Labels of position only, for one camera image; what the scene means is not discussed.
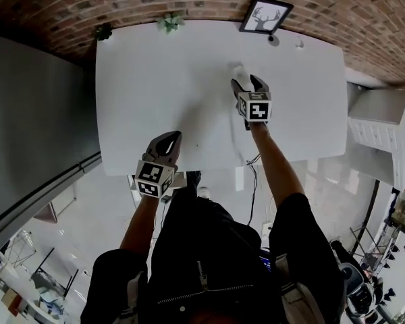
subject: brick wall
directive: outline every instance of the brick wall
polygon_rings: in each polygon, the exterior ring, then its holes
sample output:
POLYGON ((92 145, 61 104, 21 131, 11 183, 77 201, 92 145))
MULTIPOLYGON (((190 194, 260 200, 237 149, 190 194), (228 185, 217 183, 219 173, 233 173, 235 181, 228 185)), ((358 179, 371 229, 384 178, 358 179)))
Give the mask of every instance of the brick wall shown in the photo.
MULTIPOLYGON (((281 0, 294 5, 283 27, 344 49, 346 65, 405 81, 405 0, 281 0)), ((92 63, 97 25, 186 19, 241 21, 250 0, 0 0, 0 34, 76 63, 92 63)))

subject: table top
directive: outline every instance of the table top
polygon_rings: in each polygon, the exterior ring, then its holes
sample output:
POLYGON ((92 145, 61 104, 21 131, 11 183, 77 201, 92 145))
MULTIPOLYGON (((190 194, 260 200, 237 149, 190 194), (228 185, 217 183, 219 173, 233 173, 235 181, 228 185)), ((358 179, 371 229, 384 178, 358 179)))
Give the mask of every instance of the table top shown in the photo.
POLYGON ((235 108, 231 64, 262 78, 272 95, 269 128, 290 161, 343 155, 347 92, 342 50, 295 32, 238 32, 239 24, 188 21, 166 35, 156 24, 98 42, 96 97, 105 172, 133 174, 149 142, 183 133, 180 171, 246 164, 257 155, 235 108))

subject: white floor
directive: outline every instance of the white floor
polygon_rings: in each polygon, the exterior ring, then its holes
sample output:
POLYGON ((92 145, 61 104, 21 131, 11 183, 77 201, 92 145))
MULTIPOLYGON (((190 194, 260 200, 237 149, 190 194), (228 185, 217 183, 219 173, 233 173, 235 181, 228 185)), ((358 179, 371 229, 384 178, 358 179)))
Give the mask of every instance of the white floor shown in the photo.
MULTIPOLYGON (((347 144, 352 143, 349 136, 347 144)), ((375 180, 351 169, 347 159, 341 156, 294 162, 293 168, 327 239, 340 236, 344 246, 350 248, 353 238, 349 228, 360 226, 365 218, 375 180)), ((263 168, 258 166, 257 170, 258 188, 251 226, 261 233, 263 222, 274 220, 275 205, 274 202, 270 205, 271 193, 263 168)), ((236 192, 234 169, 204 172, 200 184, 209 188, 212 200, 222 204, 236 221, 247 223, 253 182, 253 175, 246 168, 242 191, 236 192)), ((100 254, 119 246, 135 208, 127 178, 107 177, 102 165, 76 182, 74 191, 77 200, 61 213, 58 224, 32 219, 25 225, 24 229, 32 233, 37 253, 24 266, 33 272, 55 247, 43 267, 47 272, 65 286, 79 269, 66 306, 77 319, 84 308, 94 261, 100 254)), ((160 231, 162 214, 163 205, 160 205, 154 237, 160 231)), ((112 262, 110 269, 105 270, 105 277, 113 272, 112 262)))

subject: framed picture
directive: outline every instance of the framed picture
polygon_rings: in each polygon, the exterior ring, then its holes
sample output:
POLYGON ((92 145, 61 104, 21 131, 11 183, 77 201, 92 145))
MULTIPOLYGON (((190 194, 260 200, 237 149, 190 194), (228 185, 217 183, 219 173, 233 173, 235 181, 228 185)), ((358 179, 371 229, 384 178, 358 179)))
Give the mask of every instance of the framed picture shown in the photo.
POLYGON ((240 31, 272 34, 293 7, 290 3, 277 0, 252 0, 240 31))

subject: jacket zipper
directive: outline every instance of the jacket zipper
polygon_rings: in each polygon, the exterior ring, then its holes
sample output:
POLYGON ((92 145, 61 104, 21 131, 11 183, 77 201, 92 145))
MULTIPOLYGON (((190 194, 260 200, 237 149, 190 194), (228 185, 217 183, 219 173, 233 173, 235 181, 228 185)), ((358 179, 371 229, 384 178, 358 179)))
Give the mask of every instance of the jacket zipper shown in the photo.
POLYGON ((208 284, 207 284, 207 275, 204 275, 204 273, 203 273, 203 267, 201 266, 201 262, 197 261, 197 263, 198 263, 198 271, 200 273, 200 282, 201 282, 202 292, 187 294, 187 295, 182 295, 182 296, 176 296, 175 298, 158 301, 157 304, 165 304, 167 302, 172 302, 172 301, 176 301, 176 300, 189 299, 193 296, 196 296, 199 294, 204 294, 205 292, 228 292, 231 290, 240 290, 240 289, 250 288, 250 287, 254 286, 253 284, 246 284, 244 286, 235 286, 235 287, 210 290, 208 287, 208 284))

